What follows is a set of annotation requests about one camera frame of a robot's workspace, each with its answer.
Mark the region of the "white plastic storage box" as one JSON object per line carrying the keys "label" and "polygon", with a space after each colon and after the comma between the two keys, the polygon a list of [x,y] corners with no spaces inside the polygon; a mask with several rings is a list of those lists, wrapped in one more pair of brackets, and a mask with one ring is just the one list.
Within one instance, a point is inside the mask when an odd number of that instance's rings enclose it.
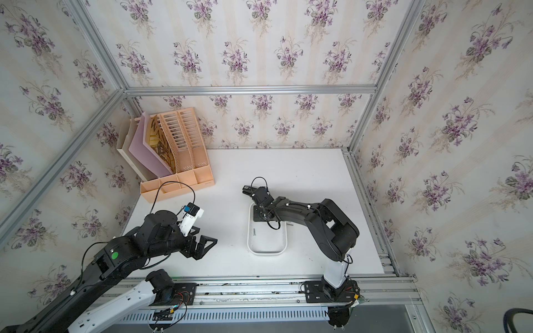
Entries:
{"label": "white plastic storage box", "polygon": [[[257,256],[281,255],[285,252],[288,245],[286,223],[281,222],[280,228],[274,230],[268,226],[267,222],[254,222],[254,206],[253,203],[250,205],[248,215],[248,250]],[[252,229],[254,228],[256,236],[252,236]]]}

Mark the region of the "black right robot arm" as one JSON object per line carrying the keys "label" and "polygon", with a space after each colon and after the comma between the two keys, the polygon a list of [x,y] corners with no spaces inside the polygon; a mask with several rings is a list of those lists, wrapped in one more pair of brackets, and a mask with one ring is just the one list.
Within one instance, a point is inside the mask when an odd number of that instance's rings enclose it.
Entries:
{"label": "black right robot arm", "polygon": [[351,264],[349,252],[359,237],[358,227],[331,199],[320,203],[301,203],[279,196],[272,197],[268,187],[245,185],[242,193],[254,203],[253,221],[265,222],[273,227],[276,222],[305,226],[321,252],[331,260],[323,274],[326,285],[337,291],[347,281],[347,270]]}

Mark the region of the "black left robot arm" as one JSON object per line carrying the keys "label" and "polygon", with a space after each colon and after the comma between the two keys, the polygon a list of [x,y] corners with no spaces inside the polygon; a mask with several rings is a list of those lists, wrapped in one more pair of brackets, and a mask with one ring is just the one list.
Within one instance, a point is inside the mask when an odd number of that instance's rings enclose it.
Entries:
{"label": "black left robot arm", "polygon": [[170,211],[145,216],[144,223],[125,236],[109,241],[64,292],[37,315],[20,325],[7,326],[3,332],[66,332],[100,296],[131,273],[144,267],[148,259],[180,252],[200,260],[217,244],[193,227],[185,236],[181,221]]}

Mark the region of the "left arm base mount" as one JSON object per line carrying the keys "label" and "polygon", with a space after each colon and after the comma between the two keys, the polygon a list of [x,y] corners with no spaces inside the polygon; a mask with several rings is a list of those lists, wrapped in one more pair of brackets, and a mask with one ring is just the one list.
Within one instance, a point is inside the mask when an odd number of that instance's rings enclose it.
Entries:
{"label": "left arm base mount", "polygon": [[150,306],[171,306],[179,305],[182,302],[187,306],[194,302],[198,284],[196,283],[175,283],[174,286],[165,287],[155,294],[155,301]]}

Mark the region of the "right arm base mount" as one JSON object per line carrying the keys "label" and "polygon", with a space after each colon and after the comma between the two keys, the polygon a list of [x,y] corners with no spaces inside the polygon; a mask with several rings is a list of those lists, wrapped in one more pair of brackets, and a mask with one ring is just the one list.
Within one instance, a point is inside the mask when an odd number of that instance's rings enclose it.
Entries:
{"label": "right arm base mount", "polygon": [[360,297],[360,288],[355,280],[346,280],[341,287],[334,288],[325,280],[306,281],[302,285],[306,303],[349,303]]}

